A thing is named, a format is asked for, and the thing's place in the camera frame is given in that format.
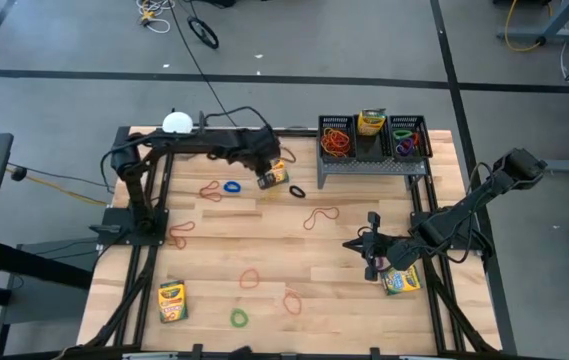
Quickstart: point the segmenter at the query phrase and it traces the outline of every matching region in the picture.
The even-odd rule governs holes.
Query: blue rubber band
[[[226,184],[224,184],[224,191],[238,193],[242,191],[242,187],[236,181],[227,181]]]

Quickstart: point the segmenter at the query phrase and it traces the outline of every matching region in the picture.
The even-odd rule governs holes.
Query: yellow cable
[[[516,52],[531,51],[531,50],[539,47],[541,44],[539,42],[537,42],[537,43],[535,43],[535,45],[527,47],[527,48],[515,48],[508,41],[508,25],[511,22],[511,17],[513,16],[513,10],[515,10],[516,4],[517,4],[517,0],[513,0],[513,4],[511,4],[511,9],[508,11],[508,16],[506,17],[506,25],[504,26],[504,41],[506,41],[506,46],[508,46],[508,48],[513,50],[513,51],[516,51]],[[549,2],[548,4],[546,4],[546,6],[548,7],[548,16],[553,17],[553,7],[551,6],[551,3]]]
[[[9,172],[9,173],[12,174],[12,173],[15,172],[15,170],[6,168],[6,172]],[[107,204],[106,204],[105,202],[103,202],[103,201],[91,199],[91,198],[89,198],[89,197],[87,197],[87,196],[80,195],[80,194],[78,194],[78,193],[74,193],[74,192],[72,192],[72,191],[65,190],[64,188],[60,187],[59,185],[54,184],[54,183],[51,183],[51,182],[48,182],[48,181],[46,181],[46,180],[42,180],[42,179],[39,179],[39,178],[36,178],[36,177],[33,177],[33,176],[29,176],[29,175],[26,175],[26,178],[29,179],[29,180],[31,180],[31,181],[33,181],[33,182],[36,182],[36,183],[38,183],[38,184],[42,184],[42,185],[46,185],[46,186],[52,187],[53,189],[55,189],[55,190],[57,190],[57,191],[59,191],[59,192],[65,194],[65,195],[68,195],[68,196],[70,196],[70,197],[72,197],[72,198],[74,198],[74,199],[77,199],[77,200],[79,200],[79,201],[83,201],[83,202],[85,202],[85,203],[87,203],[87,204],[100,205],[100,206],[106,206],[106,205],[107,205]]]

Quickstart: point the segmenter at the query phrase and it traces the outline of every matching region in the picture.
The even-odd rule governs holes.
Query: black metal frame
[[[118,131],[128,131],[129,127],[120,128]],[[276,135],[281,137],[311,137],[314,138],[317,136],[317,131],[314,129],[307,129],[307,128],[287,128],[287,129],[274,129]],[[437,205],[437,198],[435,195],[435,187],[433,185],[433,177],[431,172],[431,167],[426,160],[425,162],[427,175],[426,176],[408,176],[408,185],[411,192],[411,199],[413,202],[413,213],[411,216],[414,216],[418,213],[423,212],[422,208],[422,200],[421,194],[419,190],[419,181],[424,179],[425,188],[426,188],[426,198],[428,200],[429,210],[435,211],[438,208]],[[166,210],[166,200],[169,190],[169,183],[170,183],[170,174],[173,166],[173,155],[169,154],[166,156],[161,189],[160,189],[160,196],[159,201],[156,206],[156,210],[164,211]],[[144,191],[147,195],[150,195],[153,191],[153,183],[155,179],[157,169],[154,167],[149,176],[147,177],[146,187]],[[147,261],[151,262],[152,267],[155,267],[155,261],[157,259],[157,252],[158,246],[152,245],[149,247],[148,258]],[[124,294],[128,292],[131,288],[132,284],[135,281],[137,276],[137,268],[140,262],[140,255],[141,255],[141,246],[133,246],[133,250],[131,253],[127,278],[125,281],[125,288]],[[496,255],[493,253],[491,258],[483,257],[482,260],[484,262],[485,271],[490,268],[492,262],[489,261],[490,259],[494,259]],[[470,324],[468,319],[464,316],[463,312],[459,309],[456,304],[455,299],[455,289],[452,281],[452,275],[450,270],[450,264],[448,259],[445,257],[440,256],[440,270],[442,274],[442,279],[437,275],[432,260],[430,258],[423,259],[424,262],[424,269],[426,275],[426,288],[428,292],[428,300],[429,300],[429,310],[431,313],[431,319],[433,323],[433,335],[435,338],[435,344],[438,356],[447,356],[449,358],[456,358],[456,359],[475,359],[478,358],[478,354],[476,353],[468,353],[466,352],[465,345],[464,345],[464,335],[466,335],[469,342],[475,348],[475,351],[479,352],[479,356],[481,358],[499,358],[499,359],[524,359],[523,357],[518,357],[516,355],[506,355],[504,353],[497,352],[495,349],[491,348],[488,344],[486,344],[479,333],[475,331],[473,326]],[[121,353],[122,349],[130,350],[129,353],[132,352],[141,352],[141,345],[142,340],[144,337],[144,327],[146,323],[146,314],[148,311],[149,306],[149,299],[150,299],[150,292],[151,292],[152,282],[149,281],[148,284],[143,288],[143,291],[140,294],[140,302],[139,302],[139,311],[138,316],[136,319],[136,324],[134,328],[134,339],[132,345],[123,345],[125,332],[127,329],[128,319],[125,317],[122,322],[119,324],[115,336],[114,336],[114,345],[112,347],[98,347],[98,348],[90,348],[90,349],[79,349],[72,352],[72,357],[69,358],[77,358],[77,359],[90,359],[96,355],[96,353],[101,354],[116,354]],[[494,286],[491,286],[492,289],[492,296],[495,296],[493,293],[496,289]],[[501,292],[500,296],[503,297],[503,289],[500,287],[497,288],[497,291]],[[453,330],[453,339],[454,339],[454,348],[455,350],[449,350],[447,348],[446,340],[444,337],[444,330],[442,324],[442,318],[440,313],[439,307],[439,299],[441,299],[444,304],[446,305],[449,315],[450,321]],[[83,357],[82,353],[86,351],[86,357]],[[207,359],[228,359],[232,357],[232,353],[204,353],[203,346],[201,344],[194,344],[193,351],[191,352],[171,352],[173,354],[172,358],[175,359],[201,359],[206,357]],[[325,360],[328,358],[331,359],[374,359],[374,360],[381,360],[381,359],[399,359],[400,356],[396,355],[380,355],[380,351],[378,348],[371,348],[371,353],[369,355],[322,355],[322,354],[252,354],[252,359],[303,359],[303,360]],[[13,359],[13,357],[0,357],[0,359]]]

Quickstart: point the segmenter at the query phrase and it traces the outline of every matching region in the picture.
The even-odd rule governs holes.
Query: black rubber band
[[[300,189],[298,186],[295,185],[288,188],[288,192],[290,192],[291,195],[295,196],[296,198],[303,199],[306,197],[306,193],[304,192],[304,190]]]

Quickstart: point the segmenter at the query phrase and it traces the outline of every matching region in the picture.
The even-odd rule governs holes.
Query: red rubber band
[[[213,180],[208,185],[200,189],[200,196],[206,200],[220,202],[222,201],[222,194],[220,194],[217,191],[210,191],[210,190],[215,190],[219,187],[220,187],[219,181]]]
[[[191,231],[193,229],[195,229],[195,223],[192,221],[187,221],[184,224],[171,226],[171,228],[168,231],[168,234],[171,237],[171,240],[173,240],[175,247],[178,248],[179,250],[182,250],[186,247],[186,238],[183,236],[180,236],[179,234],[175,234],[174,232],[175,231]]]
[[[331,216],[325,212],[325,211],[330,211],[330,210],[335,210],[335,212],[336,212],[335,216]],[[335,220],[340,216],[340,209],[338,209],[334,206],[330,207],[330,208],[315,208],[315,209],[313,209],[311,216],[309,216],[308,219],[304,220],[304,223],[302,224],[302,226],[304,226],[304,229],[312,230],[315,227],[315,222],[317,221],[315,216],[317,214],[322,214],[331,220]],[[311,220],[313,220],[313,224],[311,226],[306,226],[306,224]]]
[[[289,297],[292,297],[292,298],[297,299],[297,302],[300,304],[299,310],[298,310],[297,312],[292,311],[292,310],[288,307],[288,305],[286,305],[286,299],[289,298]],[[282,299],[282,304],[284,304],[284,308],[286,308],[286,311],[288,311],[289,314],[291,314],[291,315],[299,315],[299,314],[302,313],[302,298],[300,298],[299,295],[297,295],[296,293],[294,293],[294,292],[292,292],[292,291],[290,291],[290,290],[289,290],[289,291],[286,291],[286,295],[284,295],[284,299]]]
[[[244,276],[246,276],[248,273],[255,273],[255,285],[249,285],[249,286],[244,285]],[[240,276],[240,287],[242,289],[253,289],[256,288],[257,285],[259,284],[260,284],[260,273],[258,273],[257,270],[253,268],[247,269],[242,273],[242,276]]]

